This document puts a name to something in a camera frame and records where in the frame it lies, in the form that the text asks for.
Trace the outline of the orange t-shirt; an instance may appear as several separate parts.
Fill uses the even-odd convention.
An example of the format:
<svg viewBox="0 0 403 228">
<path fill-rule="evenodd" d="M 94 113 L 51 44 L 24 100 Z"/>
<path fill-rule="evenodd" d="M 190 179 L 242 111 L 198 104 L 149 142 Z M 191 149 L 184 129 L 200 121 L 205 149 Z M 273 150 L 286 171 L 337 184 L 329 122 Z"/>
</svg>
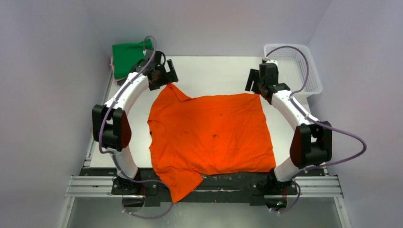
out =
<svg viewBox="0 0 403 228">
<path fill-rule="evenodd" d="M 268 172 L 276 166 L 257 94 L 191 98 L 169 84 L 147 122 L 153 170 L 174 203 L 196 189 L 203 175 Z"/>
</svg>

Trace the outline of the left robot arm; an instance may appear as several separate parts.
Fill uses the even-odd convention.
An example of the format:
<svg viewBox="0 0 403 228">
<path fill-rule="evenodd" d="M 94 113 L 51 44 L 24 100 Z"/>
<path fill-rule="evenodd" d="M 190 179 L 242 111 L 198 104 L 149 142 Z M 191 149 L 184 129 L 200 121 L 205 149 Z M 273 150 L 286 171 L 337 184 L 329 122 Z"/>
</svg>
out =
<svg viewBox="0 0 403 228">
<path fill-rule="evenodd" d="M 132 131 L 128 113 L 147 89 L 153 91 L 178 82 L 172 60 L 162 51 L 146 49 L 143 53 L 144 58 L 131 68 L 112 98 L 92 108 L 93 138 L 98 142 L 99 152 L 110 155 L 118 178 L 136 184 L 146 181 L 138 179 L 140 171 L 129 147 Z"/>
</svg>

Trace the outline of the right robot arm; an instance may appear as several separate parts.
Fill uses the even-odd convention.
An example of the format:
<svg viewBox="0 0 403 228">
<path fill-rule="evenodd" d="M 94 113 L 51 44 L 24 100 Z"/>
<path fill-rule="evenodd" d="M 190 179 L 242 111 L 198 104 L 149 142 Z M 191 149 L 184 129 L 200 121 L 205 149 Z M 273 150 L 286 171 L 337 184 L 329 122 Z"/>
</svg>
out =
<svg viewBox="0 0 403 228">
<path fill-rule="evenodd" d="M 332 131 L 329 122 L 311 117 L 293 97 L 289 86 L 278 81 L 275 60 L 261 63 L 251 69 L 245 90 L 261 95 L 275 107 L 294 130 L 289 158 L 270 171 L 275 182 L 288 182 L 306 167 L 319 166 L 332 157 Z"/>
</svg>

